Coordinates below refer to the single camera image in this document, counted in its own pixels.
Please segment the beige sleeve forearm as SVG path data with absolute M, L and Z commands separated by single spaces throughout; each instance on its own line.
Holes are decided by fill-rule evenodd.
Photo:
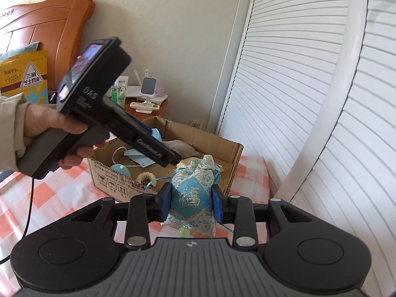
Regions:
M 0 154 L 1 171 L 16 171 L 17 161 L 25 154 L 25 113 L 30 102 L 23 93 L 11 97 L 1 96 L 0 105 Z

